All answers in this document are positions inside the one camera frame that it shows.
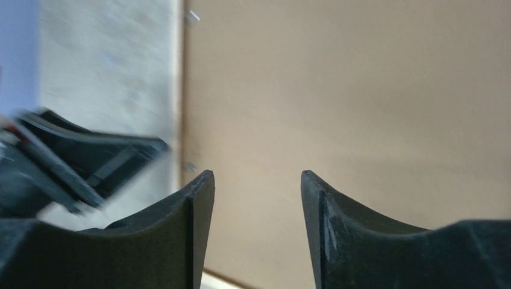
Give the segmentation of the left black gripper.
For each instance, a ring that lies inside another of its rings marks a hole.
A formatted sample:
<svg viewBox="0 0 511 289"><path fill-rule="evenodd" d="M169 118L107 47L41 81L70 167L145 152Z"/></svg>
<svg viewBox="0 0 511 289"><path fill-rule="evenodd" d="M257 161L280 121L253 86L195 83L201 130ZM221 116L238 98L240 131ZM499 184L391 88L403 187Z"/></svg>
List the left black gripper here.
<svg viewBox="0 0 511 289"><path fill-rule="evenodd" d="M1 217L35 218L53 202L97 208L165 154L158 137L95 132L51 110L1 116Z"/></svg>

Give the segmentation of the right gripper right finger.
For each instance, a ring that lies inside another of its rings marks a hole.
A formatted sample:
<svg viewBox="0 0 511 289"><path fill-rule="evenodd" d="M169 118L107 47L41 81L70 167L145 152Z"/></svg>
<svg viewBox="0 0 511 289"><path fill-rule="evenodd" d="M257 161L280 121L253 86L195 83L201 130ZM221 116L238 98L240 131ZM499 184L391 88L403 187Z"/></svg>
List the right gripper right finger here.
<svg viewBox="0 0 511 289"><path fill-rule="evenodd" d="M317 288L509 288L510 221L428 230L378 213L317 174L301 175Z"/></svg>

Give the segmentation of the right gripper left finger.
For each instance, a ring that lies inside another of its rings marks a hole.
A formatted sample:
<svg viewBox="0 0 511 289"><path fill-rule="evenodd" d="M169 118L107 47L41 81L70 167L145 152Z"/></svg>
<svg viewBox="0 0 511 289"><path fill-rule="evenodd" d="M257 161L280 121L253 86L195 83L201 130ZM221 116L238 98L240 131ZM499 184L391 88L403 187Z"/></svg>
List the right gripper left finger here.
<svg viewBox="0 0 511 289"><path fill-rule="evenodd" d="M215 199L205 170L104 229L1 220L2 288L199 288Z"/></svg>

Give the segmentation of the brown backing board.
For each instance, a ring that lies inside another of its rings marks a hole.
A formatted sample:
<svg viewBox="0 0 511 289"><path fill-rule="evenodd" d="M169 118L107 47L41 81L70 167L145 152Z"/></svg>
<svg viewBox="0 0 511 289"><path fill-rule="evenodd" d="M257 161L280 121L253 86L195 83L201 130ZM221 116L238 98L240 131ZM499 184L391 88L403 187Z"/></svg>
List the brown backing board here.
<svg viewBox="0 0 511 289"><path fill-rule="evenodd" d="M510 217L509 1L188 1L184 181L206 268L315 286L300 175L423 228Z"/></svg>

